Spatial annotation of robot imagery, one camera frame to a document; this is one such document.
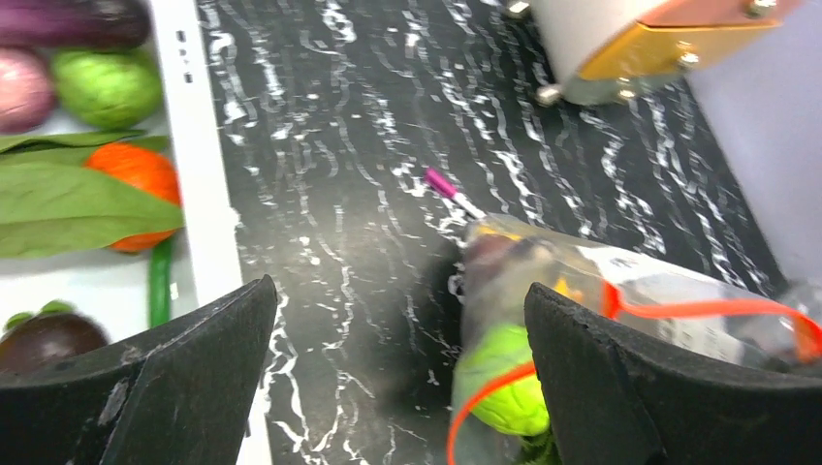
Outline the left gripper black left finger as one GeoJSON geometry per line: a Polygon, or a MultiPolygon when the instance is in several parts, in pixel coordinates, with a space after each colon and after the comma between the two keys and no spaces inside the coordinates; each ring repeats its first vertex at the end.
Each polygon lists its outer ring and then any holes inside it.
{"type": "Polygon", "coordinates": [[[1,377],[5,464],[233,464],[277,314],[269,276],[168,323],[1,377]]]}

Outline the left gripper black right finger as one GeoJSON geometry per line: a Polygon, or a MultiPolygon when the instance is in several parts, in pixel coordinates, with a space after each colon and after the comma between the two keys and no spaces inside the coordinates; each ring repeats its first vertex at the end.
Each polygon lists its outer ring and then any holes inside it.
{"type": "Polygon", "coordinates": [[[605,319],[547,287],[524,301],[565,464],[817,464],[821,382],[738,366],[605,319]]]}

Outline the clear zip bag orange zipper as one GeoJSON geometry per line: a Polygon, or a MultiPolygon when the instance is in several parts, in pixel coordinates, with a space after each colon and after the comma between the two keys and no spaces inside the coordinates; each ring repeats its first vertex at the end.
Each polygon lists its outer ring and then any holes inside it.
{"type": "MultiPolygon", "coordinates": [[[[819,315],[684,267],[504,215],[471,225],[464,265],[462,354],[493,326],[526,329],[524,301],[539,283],[605,319],[687,351],[821,382],[819,315]]],[[[445,451],[450,464],[565,464],[551,422],[540,435],[514,436],[470,417],[454,435],[454,415],[455,408],[445,451]]]]}

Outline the light green wrinkled vegetable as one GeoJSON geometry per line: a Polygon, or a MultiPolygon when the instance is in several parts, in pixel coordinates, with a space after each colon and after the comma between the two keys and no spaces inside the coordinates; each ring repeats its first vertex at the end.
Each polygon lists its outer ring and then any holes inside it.
{"type": "Polygon", "coordinates": [[[507,435],[537,436],[549,429],[524,326],[495,325],[462,354],[454,375],[453,404],[454,435],[470,417],[507,435]]]}

